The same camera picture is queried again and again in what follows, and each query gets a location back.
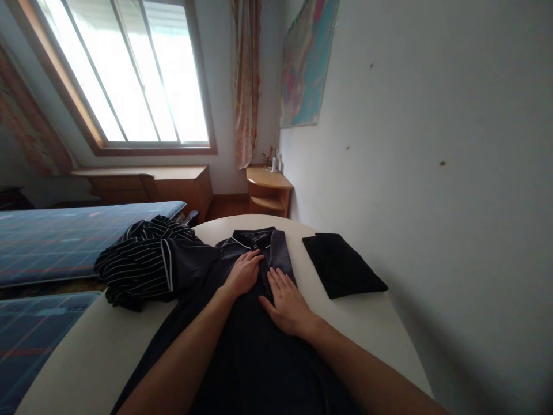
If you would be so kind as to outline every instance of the polo shirt collar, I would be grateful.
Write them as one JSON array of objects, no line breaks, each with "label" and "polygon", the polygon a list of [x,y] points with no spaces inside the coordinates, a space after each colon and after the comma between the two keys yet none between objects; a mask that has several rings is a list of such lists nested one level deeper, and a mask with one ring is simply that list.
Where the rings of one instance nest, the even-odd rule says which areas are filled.
[{"label": "polo shirt collar", "polygon": [[271,238],[275,227],[258,229],[255,231],[234,231],[232,239],[251,251],[266,249],[271,245]]}]

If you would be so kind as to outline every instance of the floral curtain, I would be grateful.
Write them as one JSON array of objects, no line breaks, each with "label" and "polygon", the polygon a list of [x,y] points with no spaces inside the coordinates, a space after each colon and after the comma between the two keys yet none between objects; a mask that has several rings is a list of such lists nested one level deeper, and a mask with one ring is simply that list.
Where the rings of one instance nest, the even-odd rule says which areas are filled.
[{"label": "floral curtain", "polygon": [[232,91],[236,167],[249,166],[257,147],[261,0],[230,0],[232,6]]},{"label": "floral curtain", "polygon": [[6,50],[0,44],[0,123],[14,135],[29,165],[42,176],[71,172],[73,162]]}]

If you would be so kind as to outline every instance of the map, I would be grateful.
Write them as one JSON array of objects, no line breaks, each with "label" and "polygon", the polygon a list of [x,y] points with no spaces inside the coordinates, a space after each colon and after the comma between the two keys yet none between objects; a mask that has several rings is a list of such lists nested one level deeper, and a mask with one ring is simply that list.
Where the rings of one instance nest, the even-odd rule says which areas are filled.
[{"label": "map", "polygon": [[323,103],[339,0],[305,0],[284,39],[281,128],[313,125]]}]

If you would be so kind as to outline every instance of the hand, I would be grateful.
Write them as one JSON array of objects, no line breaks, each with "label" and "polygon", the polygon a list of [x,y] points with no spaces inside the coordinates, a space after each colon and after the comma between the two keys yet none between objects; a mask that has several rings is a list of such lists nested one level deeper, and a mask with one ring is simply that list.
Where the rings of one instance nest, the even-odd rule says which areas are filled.
[{"label": "hand", "polygon": [[255,250],[241,255],[223,284],[223,288],[227,289],[235,298],[250,291],[257,281],[259,261],[265,258],[263,255],[257,255],[258,253],[259,250]]},{"label": "hand", "polygon": [[275,305],[273,307],[266,297],[260,296],[259,301],[263,308],[284,333],[305,338],[317,326],[319,316],[311,311],[290,277],[284,275],[279,268],[276,271],[271,268],[267,277]]}]

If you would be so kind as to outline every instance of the mattress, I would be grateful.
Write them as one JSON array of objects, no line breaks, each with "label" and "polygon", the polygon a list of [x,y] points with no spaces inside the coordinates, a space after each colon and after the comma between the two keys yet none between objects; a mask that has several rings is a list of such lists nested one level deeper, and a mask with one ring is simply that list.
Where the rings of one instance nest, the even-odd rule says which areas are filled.
[{"label": "mattress", "polygon": [[174,217],[184,202],[0,212],[0,288],[95,277],[98,255],[133,223]]},{"label": "mattress", "polygon": [[99,295],[0,301],[0,415],[15,413],[52,351]]}]

